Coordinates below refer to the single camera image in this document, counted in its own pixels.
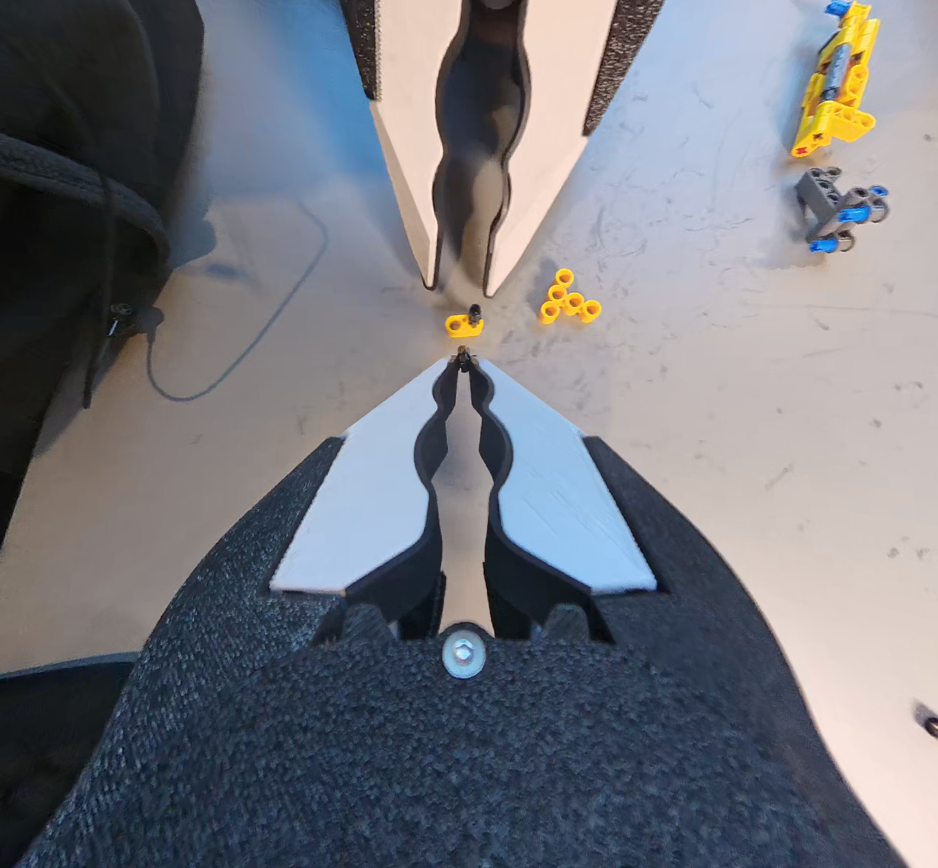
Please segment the yellow beam assembly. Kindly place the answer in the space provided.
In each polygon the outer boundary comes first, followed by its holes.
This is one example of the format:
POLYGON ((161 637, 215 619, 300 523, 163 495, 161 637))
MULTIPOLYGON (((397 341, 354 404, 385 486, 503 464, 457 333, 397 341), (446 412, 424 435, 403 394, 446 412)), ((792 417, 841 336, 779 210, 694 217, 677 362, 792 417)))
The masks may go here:
POLYGON ((792 158, 807 158, 834 139, 854 142, 874 128, 874 116, 860 108, 881 24, 871 10, 856 1, 832 0, 826 6, 826 14, 838 19, 838 29, 817 54, 792 158))

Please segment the yellow multi-ring connector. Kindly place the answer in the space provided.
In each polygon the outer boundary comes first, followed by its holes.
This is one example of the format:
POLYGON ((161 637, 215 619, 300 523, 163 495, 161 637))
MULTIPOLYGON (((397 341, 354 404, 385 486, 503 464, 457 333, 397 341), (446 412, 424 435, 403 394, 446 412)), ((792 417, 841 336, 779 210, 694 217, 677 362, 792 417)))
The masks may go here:
POLYGON ((584 324, 590 324, 602 314, 602 305, 595 299, 587 299, 582 293, 573 290, 574 272, 561 267, 554 275, 545 299, 538 310, 538 321, 542 325, 551 325, 561 315, 575 317, 584 324))

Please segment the grey angled beam assembly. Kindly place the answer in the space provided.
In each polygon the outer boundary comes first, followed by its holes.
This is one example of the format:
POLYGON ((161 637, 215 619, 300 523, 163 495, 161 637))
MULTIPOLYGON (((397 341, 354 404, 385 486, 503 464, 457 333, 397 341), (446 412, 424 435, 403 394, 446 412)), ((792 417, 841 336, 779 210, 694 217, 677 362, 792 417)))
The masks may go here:
POLYGON ((808 224, 804 233, 805 241, 812 253, 850 252, 856 242, 854 229, 873 224, 869 222, 851 225, 838 222, 840 202, 850 190, 849 188, 842 192, 839 189, 837 181, 840 176, 841 170, 837 167, 812 167, 795 185, 795 198, 808 224))

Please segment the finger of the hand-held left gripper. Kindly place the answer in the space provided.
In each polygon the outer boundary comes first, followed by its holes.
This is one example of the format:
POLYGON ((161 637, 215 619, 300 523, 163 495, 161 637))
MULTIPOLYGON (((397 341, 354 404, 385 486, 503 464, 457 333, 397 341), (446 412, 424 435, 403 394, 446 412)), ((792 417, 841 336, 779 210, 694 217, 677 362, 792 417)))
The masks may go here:
POLYGON ((521 0, 517 51, 522 106, 502 163, 483 292, 519 263, 587 146, 585 118, 618 0, 521 0))
POLYGON ((437 184, 447 145, 442 90, 467 33, 470 0, 375 0, 377 88, 370 111, 405 235, 436 288, 442 231, 437 184))

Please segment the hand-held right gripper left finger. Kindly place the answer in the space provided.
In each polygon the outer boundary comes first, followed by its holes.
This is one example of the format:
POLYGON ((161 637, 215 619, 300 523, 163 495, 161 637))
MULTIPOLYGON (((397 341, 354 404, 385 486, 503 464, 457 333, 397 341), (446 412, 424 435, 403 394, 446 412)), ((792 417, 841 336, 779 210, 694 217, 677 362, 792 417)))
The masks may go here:
POLYGON ((458 375, 441 358, 346 430, 272 590, 428 597, 442 561, 431 479, 448 451, 458 375))

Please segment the person's torso black hoodie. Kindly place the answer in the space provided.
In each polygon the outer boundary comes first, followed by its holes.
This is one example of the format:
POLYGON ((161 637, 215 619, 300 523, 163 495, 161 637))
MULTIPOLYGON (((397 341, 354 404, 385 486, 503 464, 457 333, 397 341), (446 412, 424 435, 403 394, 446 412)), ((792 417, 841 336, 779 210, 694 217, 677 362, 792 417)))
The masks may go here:
POLYGON ((87 408, 171 272, 205 29, 195 0, 1 0, 1 28, 6 536, 74 356, 87 408))

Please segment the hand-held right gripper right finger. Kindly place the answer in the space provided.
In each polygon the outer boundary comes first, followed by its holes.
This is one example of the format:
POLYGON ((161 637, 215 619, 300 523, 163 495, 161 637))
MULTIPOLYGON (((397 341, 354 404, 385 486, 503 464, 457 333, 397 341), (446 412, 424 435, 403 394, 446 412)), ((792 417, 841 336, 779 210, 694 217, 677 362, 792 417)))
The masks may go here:
POLYGON ((588 596, 655 591, 584 432, 486 359, 470 381, 497 539, 588 596))

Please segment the small grey connector blue pins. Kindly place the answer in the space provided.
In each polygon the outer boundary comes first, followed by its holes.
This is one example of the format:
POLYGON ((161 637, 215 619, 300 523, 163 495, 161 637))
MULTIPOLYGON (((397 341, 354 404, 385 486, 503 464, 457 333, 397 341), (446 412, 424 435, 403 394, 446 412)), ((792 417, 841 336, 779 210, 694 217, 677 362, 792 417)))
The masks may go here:
POLYGON ((840 202, 838 222, 862 225, 883 221, 889 214, 887 197, 888 190, 882 185, 850 188, 840 202))

